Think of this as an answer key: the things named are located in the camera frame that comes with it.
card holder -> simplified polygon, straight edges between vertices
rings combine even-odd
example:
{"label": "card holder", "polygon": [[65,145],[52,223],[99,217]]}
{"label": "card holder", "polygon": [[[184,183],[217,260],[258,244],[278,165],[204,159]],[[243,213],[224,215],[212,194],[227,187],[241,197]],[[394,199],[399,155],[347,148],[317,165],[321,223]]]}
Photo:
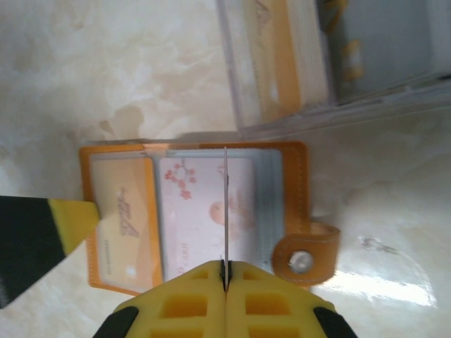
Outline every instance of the card holder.
{"label": "card holder", "polygon": [[[311,225],[309,217],[308,155],[305,145],[300,142],[127,144],[87,146],[80,150],[85,200],[97,203],[102,219],[97,231],[87,240],[89,283],[93,287],[135,295],[174,277],[173,274],[168,273],[173,253],[169,253],[167,247],[168,241],[171,240],[171,233],[164,228],[163,197],[159,181],[159,177],[163,177],[163,173],[160,172],[160,161],[167,161],[162,160],[166,158],[183,158],[185,155],[187,158],[208,158],[215,153],[220,153],[225,146],[232,154],[229,161],[234,157],[240,158],[240,156],[243,158],[248,156],[253,159],[256,177],[253,188],[256,192],[255,206],[259,205],[258,208],[254,208],[254,212],[255,220],[261,227],[257,234],[259,246],[257,265],[282,278],[289,279],[286,278],[286,271],[282,269],[288,264],[285,262],[287,258],[281,254],[286,253],[284,239],[293,234],[301,238],[306,237],[310,241],[308,242],[310,243],[309,250],[312,251],[311,245],[315,247],[315,244],[311,244],[313,243],[312,238],[317,237],[316,233],[312,233],[314,226]],[[257,160],[257,155],[255,155],[257,153],[253,153],[252,150],[263,151],[261,158]],[[112,169],[108,165],[104,165],[103,168],[102,165],[99,165],[99,163],[105,164],[108,161],[117,168]],[[142,215],[141,221],[138,222],[141,228],[137,231],[142,238],[148,239],[149,245],[141,250],[140,257],[144,257],[144,259],[136,259],[139,251],[138,244],[130,241],[124,242],[126,239],[130,239],[127,238],[130,235],[118,232],[118,229],[121,228],[120,213],[121,199],[123,199],[119,182],[124,181],[129,182],[130,190],[135,189],[140,192],[135,197],[130,195],[130,198],[133,197],[133,201],[135,201],[134,209],[139,210],[139,214]],[[103,185],[107,191],[105,196],[97,192],[99,185]],[[268,196],[261,196],[261,192],[265,192]],[[109,209],[104,204],[111,210],[116,208],[116,214],[114,216],[108,214],[105,210]],[[270,211],[270,213],[267,215],[263,211]],[[326,254],[315,251],[315,255],[320,255],[320,259],[314,257],[315,265],[323,267],[318,272],[321,276],[315,275],[316,273],[313,272],[308,279],[298,278],[293,282],[309,286],[323,281],[324,276],[329,278],[333,275],[339,232],[334,233],[332,237],[333,244],[332,242],[330,245],[326,244],[330,247],[329,249],[324,250],[323,242],[317,245],[322,245],[321,252],[326,252]],[[110,255],[108,259],[105,239],[109,240]],[[297,240],[294,243],[290,242],[290,249],[302,250],[303,242]],[[195,248],[195,252],[199,253],[199,248]],[[115,266],[115,269],[112,268],[109,271],[108,266],[105,267],[108,264],[110,267]]]}

marble surface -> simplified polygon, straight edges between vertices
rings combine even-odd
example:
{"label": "marble surface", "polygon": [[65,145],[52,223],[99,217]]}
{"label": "marble surface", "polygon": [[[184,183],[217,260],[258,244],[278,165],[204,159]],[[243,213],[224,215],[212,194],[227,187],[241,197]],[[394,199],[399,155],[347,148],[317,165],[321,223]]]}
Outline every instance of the marble surface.
{"label": "marble surface", "polygon": [[[234,129],[214,0],[4,0],[0,16],[0,194],[80,199],[88,141]],[[447,336],[450,114],[298,136],[312,214],[343,231],[314,291],[360,337]],[[128,298],[89,287],[82,245],[0,311],[0,337],[91,337]]]}

